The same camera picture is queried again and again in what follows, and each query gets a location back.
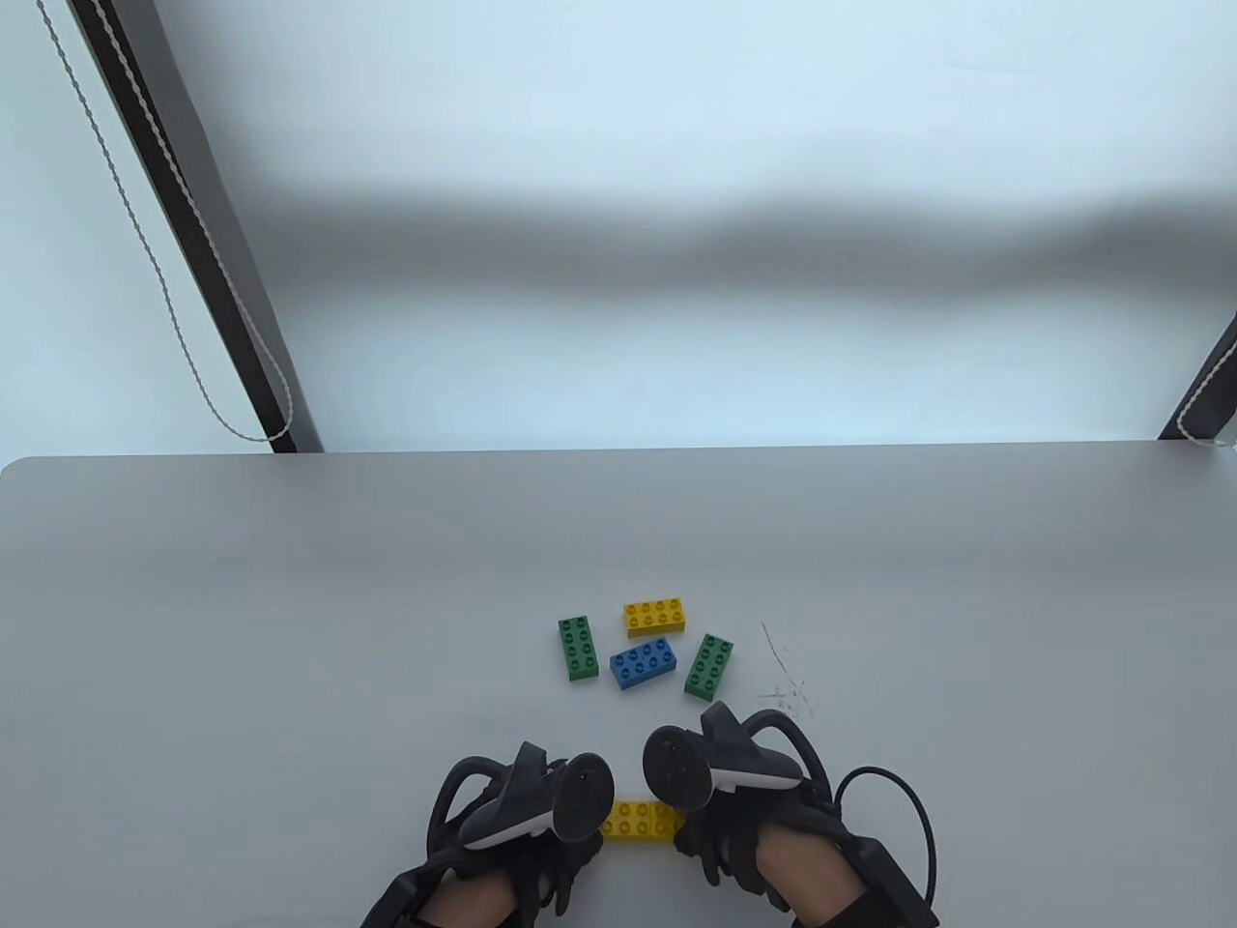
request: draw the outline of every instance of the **table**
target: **table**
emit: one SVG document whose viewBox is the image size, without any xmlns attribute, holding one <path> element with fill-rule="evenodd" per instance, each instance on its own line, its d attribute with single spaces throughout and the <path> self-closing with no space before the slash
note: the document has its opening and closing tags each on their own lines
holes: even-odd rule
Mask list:
<svg viewBox="0 0 1237 928">
<path fill-rule="evenodd" d="M 644 736 L 703 703 L 569 684 L 555 620 L 607 655 L 678 595 L 736 711 L 915 786 L 946 924 L 1226 924 L 1235 504 L 1231 453 L 1154 442 L 19 462 L 0 921 L 355 926 L 448 766 L 524 737 L 647 796 Z M 846 817 L 922 885 L 892 786 Z M 567 919 L 636 918 L 788 922 L 607 848 Z"/>
</svg>

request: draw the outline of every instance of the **yellow lego brick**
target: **yellow lego brick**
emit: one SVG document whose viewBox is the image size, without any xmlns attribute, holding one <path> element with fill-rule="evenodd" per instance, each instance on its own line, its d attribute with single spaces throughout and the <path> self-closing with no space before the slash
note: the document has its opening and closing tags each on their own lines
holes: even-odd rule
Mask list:
<svg viewBox="0 0 1237 928">
<path fill-rule="evenodd" d="M 627 621 L 628 638 L 638 638 L 643 635 L 667 635 L 688 627 L 683 601 L 678 599 L 632 603 L 630 606 L 623 606 L 623 619 Z"/>
<path fill-rule="evenodd" d="M 607 841 L 656 841 L 669 844 L 687 819 L 656 799 L 618 799 L 601 825 Z"/>
</svg>

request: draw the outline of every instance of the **lego brick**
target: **lego brick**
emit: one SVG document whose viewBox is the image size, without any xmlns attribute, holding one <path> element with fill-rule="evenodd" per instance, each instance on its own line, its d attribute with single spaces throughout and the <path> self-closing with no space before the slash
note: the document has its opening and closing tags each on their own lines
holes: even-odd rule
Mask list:
<svg viewBox="0 0 1237 928">
<path fill-rule="evenodd" d="M 637 645 L 630 651 L 620 651 L 610 658 L 610 669 L 618 681 L 618 689 L 635 687 L 637 683 L 669 673 L 679 662 L 666 638 Z"/>
<path fill-rule="evenodd" d="M 652 603 L 632 603 L 623 606 L 623 620 L 627 622 L 627 637 L 638 638 L 644 635 L 666 635 L 683 631 L 688 627 L 683 601 L 678 599 L 657 599 Z"/>
<path fill-rule="evenodd" d="M 717 695 L 721 674 L 726 672 L 730 652 L 734 648 L 735 646 L 725 638 L 705 635 L 704 641 L 700 642 L 700 650 L 696 651 L 696 658 L 691 662 L 683 692 L 711 703 L 713 698 Z"/>
<path fill-rule="evenodd" d="M 618 799 L 601 825 L 607 841 L 656 841 L 669 844 L 687 817 L 656 799 Z"/>
<path fill-rule="evenodd" d="M 563 642 L 563 659 L 567 661 L 567 678 L 570 681 L 597 676 L 597 655 L 593 648 L 593 632 L 588 616 L 564 619 L 558 624 L 558 637 Z"/>
</svg>

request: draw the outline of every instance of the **wrist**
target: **wrist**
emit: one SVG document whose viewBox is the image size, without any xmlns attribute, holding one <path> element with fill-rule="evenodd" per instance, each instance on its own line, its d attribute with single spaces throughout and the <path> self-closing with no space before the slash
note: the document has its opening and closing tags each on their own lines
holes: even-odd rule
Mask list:
<svg viewBox="0 0 1237 928">
<path fill-rule="evenodd" d="M 471 880 L 448 876 L 417 917 L 437 928 L 497 928 L 516 904 L 511 877 L 491 870 Z"/>
<path fill-rule="evenodd" d="M 804 924 L 824 924 L 852 906 L 867 886 L 825 838 L 766 822 L 757 833 L 756 869 Z"/>
</svg>

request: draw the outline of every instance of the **blind cord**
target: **blind cord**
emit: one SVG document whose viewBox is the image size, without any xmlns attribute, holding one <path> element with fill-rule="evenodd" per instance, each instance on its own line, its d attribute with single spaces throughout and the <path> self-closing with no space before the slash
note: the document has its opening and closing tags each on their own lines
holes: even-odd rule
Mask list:
<svg viewBox="0 0 1237 928">
<path fill-rule="evenodd" d="M 1190 393 L 1190 398 L 1185 401 L 1185 406 L 1181 407 L 1181 411 L 1176 413 L 1176 431 L 1180 432 L 1186 440 L 1192 442 L 1194 444 L 1201 444 L 1204 448 L 1233 448 L 1237 445 L 1237 442 L 1221 442 L 1216 438 L 1195 438 L 1185 427 L 1185 415 L 1194 407 L 1195 401 L 1202 395 L 1202 391 L 1206 390 L 1207 384 L 1210 384 L 1211 379 L 1220 372 L 1220 369 L 1223 367 L 1228 359 L 1233 356 L 1235 351 L 1237 351 L 1237 342 L 1228 345 L 1228 350 L 1220 355 L 1218 361 L 1211 365 L 1211 370 L 1207 371 L 1207 375 L 1199 382 L 1199 386 L 1196 386 L 1194 392 Z"/>
<path fill-rule="evenodd" d="M 177 318 L 176 307 L 172 304 L 172 294 L 168 290 L 167 277 L 163 275 L 163 267 L 160 265 L 158 259 L 155 256 L 155 250 L 151 247 L 150 240 L 146 238 L 146 233 L 142 229 L 141 221 L 137 219 L 137 214 L 134 212 L 134 204 L 129 199 L 129 192 L 125 189 L 124 182 L 120 179 L 120 172 L 116 170 L 116 162 L 111 157 L 111 150 L 108 147 L 106 140 L 103 137 L 103 130 L 99 129 L 99 122 L 94 118 L 94 111 L 90 109 L 90 104 L 85 99 L 85 93 L 82 90 L 82 84 L 77 79 L 77 74 L 73 71 L 73 66 L 69 64 L 68 56 L 64 53 L 64 46 L 61 43 L 61 37 L 56 31 L 56 26 L 52 24 L 51 16 L 47 15 L 47 6 L 43 0 L 35 0 L 35 6 L 38 7 L 38 14 L 43 19 L 43 26 L 47 27 L 47 35 L 52 40 L 52 45 L 56 47 L 56 54 L 59 56 L 61 64 L 64 66 L 64 73 L 68 74 L 69 83 L 73 85 L 73 93 L 77 94 L 78 103 L 82 104 L 82 110 L 85 113 L 87 120 L 90 122 L 90 130 L 94 132 L 94 139 L 99 144 L 99 151 L 103 152 L 103 160 L 108 163 L 108 171 L 111 174 L 111 182 L 116 187 L 116 193 L 120 194 L 120 202 L 125 207 L 125 213 L 129 215 L 129 223 L 134 226 L 134 231 L 137 234 L 137 240 L 141 243 L 142 250 L 146 252 L 146 260 L 150 262 L 151 270 L 155 271 L 155 277 L 158 280 L 160 290 L 163 293 L 163 304 L 167 307 L 168 317 L 172 319 L 172 329 L 176 332 L 176 340 L 181 344 L 181 354 L 184 355 L 184 360 L 189 365 L 189 372 L 193 374 L 193 380 L 198 385 L 198 392 L 202 393 L 202 398 L 205 400 L 207 407 L 210 413 L 215 417 L 220 426 L 226 428 L 238 438 L 245 442 L 266 443 L 273 442 L 277 438 L 282 438 L 292 428 L 292 416 L 294 412 L 294 406 L 292 402 L 292 389 L 288 386 L 288 379 L 283 374 L 283 369 L 280 363 L 275 360 L 275 355 L 267 346 L 266 340 L 262 338 L 262 333 L 257 330 L 257 325 L 254 323 L 254 318 L 249 314 L 249 309 L 245 306 L 245 301 L 241 299 L 240 293 L 236 291 L 236 285 L 233 283 L 231 275 L 228 273 L 228 269 L 224 266 L 223 257 L 219 255 L 219 249 L 215 246 L 214 236 L 210 235 L 210 230 L 207 228 L 205 219 L 202 218 L 202 210 L 198 209 L 197 202 L 193 199 L 193 194 L 189 193 L 189 187 L 184 182 L 184 177 L 181 174 L 181 168 L 176 163 L 176 158 L 172 157 L 172 150 L 168 147 L 167 141 L 163 139 L 163 132 L 158 127 L 158 122 L 155 119 L 155 114 L 151 110 L 150 104 L 146 100 L 146 95 L 142 93 L 141 87 L 137 83 L 137 77 L 134 74 L 132 67 L 129 64 L 129 58 L 125 56 L 124 49 L 120 47 L 120 42 L 116 38 L 116 32 L 111 27 L 111 22 L 108 20 L 108 14 L 104 12 L 103 6 L 99 0 L 92 0 L 94 4 L 94 10 L 99 15 L 99 22 L 103 25 L 104 32 L 108 35 L 108 41 L 111 43 L 113 51 L 115 51 L 116 57 L 120 61 L 121 68 L 124 68 L 125 77 L 129 78 L 129 87 L 132 88 L 134 94 L 137 97 L 137 103 L 142 109 L 142 114 L 146 116 L 146 124 L 150 126 L 151 131 L 155 134 L 155 139 L 158 142 L 160 151 L 163 152 L 163 160 L 172 171 L 172 176 L 176 178 L 177 187 L 181 188 L 181 193 L 184 195 L 186 202 L 193 210 L 194 218 L 198 220 L 198 226 L 202 229 L 202 234 L 207 239 L 207 245 L 210 246 L 210 254 L 215 259 L 215 265 L 219 267 L 219 272 L 223 275 L 224 282 L 228 285 L 228 291 L 231 293 L 234 301 L 236 301 L 236 308 L 240 311 L 240 317 L 245 322 L 245 328 L 254 337 L 254 342 L 261 349 L 266 360 L 271 363 L 271 367 L 275 370 L 276 376 L 280 379 L 280 385 L 283 387 L 283 398 L 287 405 L 288 415 L 285 419 L 283 428 L 271 436 L 247 436 L 244 432 L 234 428 L 215 408 L 214 401 L 212 401 L 210 395 L 207 392 L 205 385 L 202 382 L 202 374 L 198 371 L 198 365 L 193 363 L 193 355 L 189 353 L 189 346 L 184 342 L 184 333 L 181 332 L 181 320 Z"/>
</svg>

